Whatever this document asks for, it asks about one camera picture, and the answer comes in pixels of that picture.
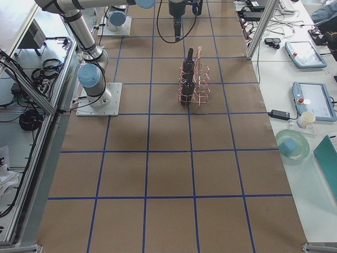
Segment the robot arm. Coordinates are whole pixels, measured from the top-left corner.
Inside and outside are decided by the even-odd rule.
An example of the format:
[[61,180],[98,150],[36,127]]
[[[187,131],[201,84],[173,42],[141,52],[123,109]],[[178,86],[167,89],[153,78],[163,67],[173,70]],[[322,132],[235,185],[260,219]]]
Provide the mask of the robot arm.
[[95,110],[107,106],[113,98],[105,79],[108,54],[96,44],[84,21],[82,10],[120,5],[137,5],[149,9],[156,1],[36,1],[35,3],[43,11],[60,15],[75,36],[85,62],[79,68],[77,78],[86,92],[87,106]]
[[106,10],[107,28],[118,31],[126,21],[126,5],[109,6]]

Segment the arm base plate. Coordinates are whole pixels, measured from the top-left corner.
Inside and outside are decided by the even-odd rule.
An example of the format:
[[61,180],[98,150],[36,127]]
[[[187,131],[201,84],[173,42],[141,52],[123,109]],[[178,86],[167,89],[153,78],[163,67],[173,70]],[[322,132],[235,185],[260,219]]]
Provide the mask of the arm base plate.
[[122,37],[129,36],[131,31],[132,18],[130,16],[126,17],[126,21],[121,26],[99,26],[97,35],[102,37]]
[[84,99],[79,101],[76,115],[77,116],[118,116],[120,108],[120,100],[122,93],[122,83],[107,83],[105,92],[102,97],[97,98],[90,97],[87,99],[87,94],[82,89],[81,96],[85,96]]

